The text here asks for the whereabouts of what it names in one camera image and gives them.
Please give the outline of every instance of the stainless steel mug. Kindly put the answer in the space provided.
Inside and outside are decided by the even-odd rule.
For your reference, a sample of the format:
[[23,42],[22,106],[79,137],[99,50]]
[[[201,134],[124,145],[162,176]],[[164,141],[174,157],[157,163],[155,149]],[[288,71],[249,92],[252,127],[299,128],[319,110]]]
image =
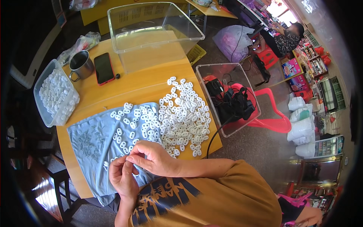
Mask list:
[[[86,50],[82,50],[76,53],[69,63],[69,68],[71,72],[69,74],[69,78],[73,82],[77,82],[80,79],[86,79],[89,77],[94,70],[94,65],[92,60],[90,59],[90,53]],[[72,74],[76,73],[78,78],[76,80],[72,79]]]

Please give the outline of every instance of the purple plastic bag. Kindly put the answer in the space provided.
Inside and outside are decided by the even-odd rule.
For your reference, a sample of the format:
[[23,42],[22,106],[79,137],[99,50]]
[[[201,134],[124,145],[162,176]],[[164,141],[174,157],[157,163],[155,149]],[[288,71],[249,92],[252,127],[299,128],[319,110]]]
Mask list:
[[252,45],[252,40],[247,34],[252,34],[253,31],[253,28],[232,25],[220,30],[213,41],[230,62],[240,62],[248,56],[248,46]]

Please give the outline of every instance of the speckled floor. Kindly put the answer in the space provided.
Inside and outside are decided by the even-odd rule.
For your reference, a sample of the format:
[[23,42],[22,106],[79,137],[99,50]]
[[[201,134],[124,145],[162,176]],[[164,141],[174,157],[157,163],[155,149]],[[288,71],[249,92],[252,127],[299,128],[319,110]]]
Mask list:
[[[200,59],[196,65],[226,63],[227,58],[219,51],[218,47],[212,40],[212,37],[219,29],[237,23],[234,19],[229,18],[208,18],[208,27],[206,39],[198,44],[206,50],[207,54]],[[245,61],[242,65],[244,69],[249,67],[250,63]],[[259,89],[268,87],[282,79],[282,72],[278,64],[269,69],[271,73],[270,82],[259,87]],[[251,84],[262,81],[262,77],[253,67],[246,72]],[[275,97],[277,108],[289,116],[290,111],[287,108],[289,101],[289,87],[286,83],[281,83],[271,88]],[[273,112],[271,103],[267,95],[258,96],[258,102],[261,108],[260,119],[277,118]],[[295,155],[295,146],[292,142],[286,140],[286,134],[276,133],[264,128],[244,127],[229,138],[221,138],[223,147],[210,155],[210,158],[230,158],[233,160],[244,159],[251,164],[269,183],[271,188],[276,192],[284,190],[284,182],[297,177],[297,165],[288,164],[288,159]],[[60,163],[55,160],[49,161],[51,171],[64,169]],[[77,196],[77,192],[70,184],[71,193]],[[101,208],[90,204],[82,205],[73,215],[72,223],[75,226],[114,226],[115,214],[105,211]]]

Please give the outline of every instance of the red bag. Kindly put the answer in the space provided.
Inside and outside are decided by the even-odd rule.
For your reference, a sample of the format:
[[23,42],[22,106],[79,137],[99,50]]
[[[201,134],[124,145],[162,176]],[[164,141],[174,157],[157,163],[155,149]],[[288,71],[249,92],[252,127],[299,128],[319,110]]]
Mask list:
[[329,57],[325,57],[323,61],[325,65],[329,65],[331,63],[331,59]]
[[324,48],[322,48],[322,47],[320,46],[320,47],[315,48],[315,51],[316,51],[319,55],[322,55],[322,54],[324,53]]

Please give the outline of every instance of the light blue cloth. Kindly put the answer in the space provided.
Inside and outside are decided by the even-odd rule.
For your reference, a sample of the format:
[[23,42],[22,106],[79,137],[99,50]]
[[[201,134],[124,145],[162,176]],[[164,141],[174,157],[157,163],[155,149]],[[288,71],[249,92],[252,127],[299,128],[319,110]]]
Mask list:
[[[120,144],[113,140],[112,137],[118,128],[122,130],[122,141],[126,141],[126,146],[133,146],[132,141],[134,139],[146,140],[142,137],[142,124],[144,120],[137,121],[137,127],[132,129],[130,125],[123,122],[124,118],[128,118],[130,122],[134,118],[134,109],[140,106],[149,105],[150,108],[155,107],[159,109],[158,104],[154,102],[145,103],[141,105],[134,105],[129,114],[125,114],[121,120],[116,120],[110,117],[112,111],[118,112],[123,110],[123,107],[106,110],[92,117],[81,120],[67,128],[69,138],[76,155],[79,166],[82,173],[86,178],[87,184],[91,189],[94,197],[97,197],[102,205],[109,204],[114,198],[116,190],[113,188],[107,171],[104,169],[104,161],[111,163],[111,159],[114,157],[124,156],[123,149],[120,148]],[[130,132],[135,132],[133,139],[129,138]],[[155,128],[155,131],[160,133],[159,128]],[[136,166],[139,171],[139,175],[135,176],[135,179],[139,186],[150,183],[158,176],[143,170],[139,166]]]

